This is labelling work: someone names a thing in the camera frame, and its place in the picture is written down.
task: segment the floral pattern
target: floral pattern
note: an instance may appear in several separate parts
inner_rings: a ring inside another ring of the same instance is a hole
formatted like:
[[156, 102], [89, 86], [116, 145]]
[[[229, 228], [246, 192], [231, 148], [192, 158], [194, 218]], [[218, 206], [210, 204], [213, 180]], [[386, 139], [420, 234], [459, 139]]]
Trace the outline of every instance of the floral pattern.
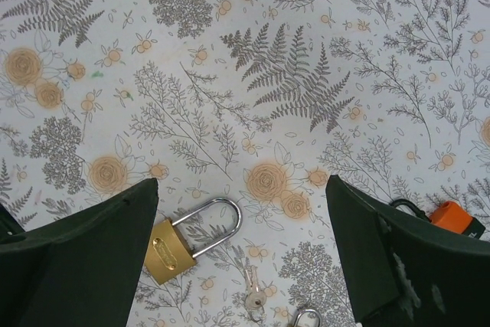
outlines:
[[[0, 202], [26, 229], [144, 178], [157, 221], [219, 196], [245, 214], [192, 270], [161, 286], [143, 270], [128, 327], [279, 327], [305, 304], [354, 326], [330, 175], [490, 226], [490, 0], [0, 4]], [[229, 215], [181, 230], [199, 247]]]

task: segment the orange padlock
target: orange padlock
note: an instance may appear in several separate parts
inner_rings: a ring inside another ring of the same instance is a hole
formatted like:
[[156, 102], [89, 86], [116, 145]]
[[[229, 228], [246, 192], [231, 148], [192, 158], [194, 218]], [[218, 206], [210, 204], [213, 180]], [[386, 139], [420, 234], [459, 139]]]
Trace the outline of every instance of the orange padlock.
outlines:
[[391, 206], [395, 208], [406, 206], [418, 218], [457, 234], [480, 238], [485, 232], [485, 226], [454, 201], [444, 202], [429, 217], [414, 203], [406, 199], [397, 199], [391, 203]]

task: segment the metal ring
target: metal ring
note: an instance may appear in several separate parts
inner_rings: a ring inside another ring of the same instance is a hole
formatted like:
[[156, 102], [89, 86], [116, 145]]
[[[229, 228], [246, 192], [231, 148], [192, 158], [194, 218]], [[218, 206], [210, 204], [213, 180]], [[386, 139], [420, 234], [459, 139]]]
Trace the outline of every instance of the metal ring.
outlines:
[[298, 314], [296, 315], [296, 318], [294, 318], [294, 323], [292, 324], [292, 327], [299, 327], [299, 324], [298, 324], [299, 320], [306, 313], [313, 313], [316, 316], [316, 318], [318, 319], [318, 325], [316, 327], [322, 326], [323, 318], [322, 318], [322, 315], [320, 314], [320, 312], [318, 310], [316, 310], [316, 309], [302, 309], [298, 312]]
[[235, 223], [235, 226], [230, 231], [228, 231], [227, 233], [223, 234], [223, 236], [216, 239], [215, 242], [207, 245], [205, 248], [198, 250], [196, 253], [192, 254], [192, 258], [197, 258], [197, 257], [201, 256], [202, 254], [208, 252], [209, 250], [213, 249], [217, 245], [220, 245], [221, 243], [223, 243], [224, 241], [230, 239], [233, 235], [235, 235], [235, 233], [242, 226], [242, 221], [243, 221], [242, 211], [240, 210], [240, 207], [238, 207], [238, 205], [235, 202], [230, 201], [229, 199], [215, 198], [215, 199], [211, 199], [210, 201], [207, 201], [206, 203], [201, 204], [200, 206], [197, 206], [196, 208], [193, 208], [191, 211], [189, 211], [184, 216], [182, 216], [182, 217], [178, 218], [177, 220], [171, 222], [173, 226], [177, 226], [180, 223], [189, 219], [190, 217], [192, 217], [192, 216], [198, 214], [199, 212], [205, 210], [206, 208], [212, 206], [213, 204], [220, 203], [220, 202], [228, 204], [230, 207], [232, 207], [235, 210], [235, 212], [237, 214], [237, 222]]

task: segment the brass padlock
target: brass padlock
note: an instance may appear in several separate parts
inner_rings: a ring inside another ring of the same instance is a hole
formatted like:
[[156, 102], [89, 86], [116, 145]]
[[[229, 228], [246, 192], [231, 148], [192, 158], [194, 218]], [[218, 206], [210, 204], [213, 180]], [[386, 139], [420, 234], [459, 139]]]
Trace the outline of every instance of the brass padlock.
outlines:
[[[191, 253], [189, 245], [175, 227], [216, 203], [228, 204], [235, 210], [237, 214], [235, 226], [212, 244], [207, 245], [196, 253]], [[241, 225], [242, 212], [237, 204], [225, 198], [211, 199], [175, 221], [167, 218], [153, 227], [146, 251], [145, 266], [156, 282], [162, 285], [195, 266], [197, 257], [230, 239], [240, 229]]]
[[323, 320], [322, 315], [318, 310], [313, 308], [300, 310], [298, 314], [296, 314], [296, 317], [294, 318], [294, 322], [292, 323], [292, 325], [288, 325], [288, 327], [299, 327], [299, 320], [306, 313], [313, 313], [316, 319], [318, 320], [318, 324], [316, 325], [316, 327], [322, 327], [322, 320]]

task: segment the padlock shackle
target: padlock shackle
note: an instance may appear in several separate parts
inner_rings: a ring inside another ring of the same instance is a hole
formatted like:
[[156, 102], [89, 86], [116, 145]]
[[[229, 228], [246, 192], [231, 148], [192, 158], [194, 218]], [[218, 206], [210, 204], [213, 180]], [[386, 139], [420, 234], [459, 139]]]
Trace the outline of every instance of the padlock shackle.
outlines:
[[299, 324], [298, 324], [299, 320], [306, 313], [313, 313], [318, 320], [318, 325], [316, 325], [316, 327], [322, 327], [323, 318], [322, 318], [322, 315], [320, 314], [320, 312], [316, 309], [302, 309], [302, 310], [300, 310], [298, 312], [298, 314], [296, 314], [296, 318], [294, 318], [294, 323], [292, 324], [292, 327], [299, 327]]
[[182, 216], [182, 217], [178, 218], [177, 220], [171, 222], [173, 226], [177, 226], [177, 225], [181, 224], [182, 222], [188, 220], [190, 217], [195, 216], [199, 212], [205, 210], [206, 208], [209, 208], [210, 206], [212, 206], [213, 204], [216, 204], [216, 203], [225, 203], [225, 204], [228, 204], [230, 207], [232, 207], [235, 210], [235, 213], [237, 214], [237, 222], [235, 223], [235, 226], [230, 231], [228, 231], [227, 233], [223, 234], [221, 237], [216, 239], [215, 242], [207, 245], [206, 247], [204, 247], [201, 250], [198, 250], [196, 253], [193, 253], [192, 258], [194, 258], [194, 259], [203, 255], [204, 253], [208, 252], [209, 250], [220, 245], [221, 243], [223, 243], [224, 241], [230, 239], [233, 235], [235, 235], [235, 233], [242, 226], [242, 221], [243, 221], [243, 215], [242, 215], [242, 211], [241, 211], [240, 207], [238, 207], [238, 204], [236, 204], [233, 201], [230, 201], [229, 199], [215, 198], [215, 199], [211, 199], [210, 201], [207, 201], [207, 202], [201, 204], [200, 206], [197, 206], [196, 208], [193, 208], [191, 211], [189, 211], [184, 216]]

